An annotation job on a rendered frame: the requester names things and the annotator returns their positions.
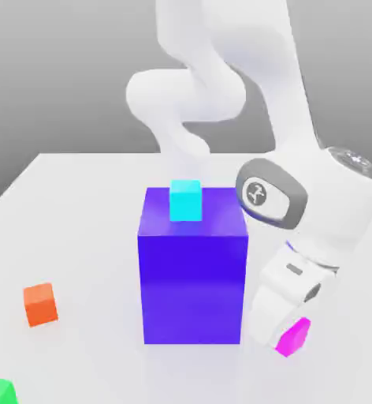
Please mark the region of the large purple box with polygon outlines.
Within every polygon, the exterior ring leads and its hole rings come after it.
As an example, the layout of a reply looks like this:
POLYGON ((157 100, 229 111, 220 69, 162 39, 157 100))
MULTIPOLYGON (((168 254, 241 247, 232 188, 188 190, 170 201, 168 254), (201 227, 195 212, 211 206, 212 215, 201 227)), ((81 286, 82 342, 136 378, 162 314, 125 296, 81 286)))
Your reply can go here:
POLYGON ((240 342, 248 233, 233 188, 203 189, 203 218, 169 219, 169 190, 146 191, 137 234, 146 344, 240 342))

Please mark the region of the small cyan cube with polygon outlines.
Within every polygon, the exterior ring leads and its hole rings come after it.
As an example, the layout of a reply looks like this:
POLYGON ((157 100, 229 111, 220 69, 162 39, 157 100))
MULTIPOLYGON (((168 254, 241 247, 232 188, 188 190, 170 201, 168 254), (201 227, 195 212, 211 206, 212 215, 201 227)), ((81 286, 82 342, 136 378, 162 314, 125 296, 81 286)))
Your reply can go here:
POLYGON ((172 222, 196 222, 203 217, 203 192, 199 180, 172 180, 169 218, 172 222))

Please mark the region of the small magenta cube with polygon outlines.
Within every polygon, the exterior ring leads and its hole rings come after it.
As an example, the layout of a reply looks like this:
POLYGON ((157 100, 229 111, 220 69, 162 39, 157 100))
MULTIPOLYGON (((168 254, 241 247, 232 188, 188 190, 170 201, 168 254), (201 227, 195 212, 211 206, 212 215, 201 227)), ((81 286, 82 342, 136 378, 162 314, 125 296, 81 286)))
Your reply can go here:
POLYGON ((275 350, 284 357, 289 357, 294 354, 305 343, 310 326, 311 321, 306 317, 302 317, 297 320, 280 337, 275 350))

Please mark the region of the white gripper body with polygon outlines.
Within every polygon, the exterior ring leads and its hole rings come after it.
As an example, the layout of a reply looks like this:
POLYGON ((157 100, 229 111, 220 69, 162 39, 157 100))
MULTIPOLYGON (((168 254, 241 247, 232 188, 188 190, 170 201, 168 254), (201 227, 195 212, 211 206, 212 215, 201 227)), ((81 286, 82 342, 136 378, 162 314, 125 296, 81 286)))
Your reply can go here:
POLYGON ((292 299, 285 290, 258 284, 247 315, 247 332, 260 345, 275 348, 295 323, 303 299, 292 299))

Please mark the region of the small orange cube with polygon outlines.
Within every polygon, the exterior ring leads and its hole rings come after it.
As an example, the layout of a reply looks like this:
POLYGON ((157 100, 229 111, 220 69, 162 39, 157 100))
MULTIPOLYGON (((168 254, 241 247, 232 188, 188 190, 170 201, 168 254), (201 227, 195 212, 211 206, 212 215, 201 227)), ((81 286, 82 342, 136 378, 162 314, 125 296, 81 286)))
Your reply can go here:
POLYGON ((24 308, 30 327, 58 320, 58 311, 50 282, 24 288, 24 308))

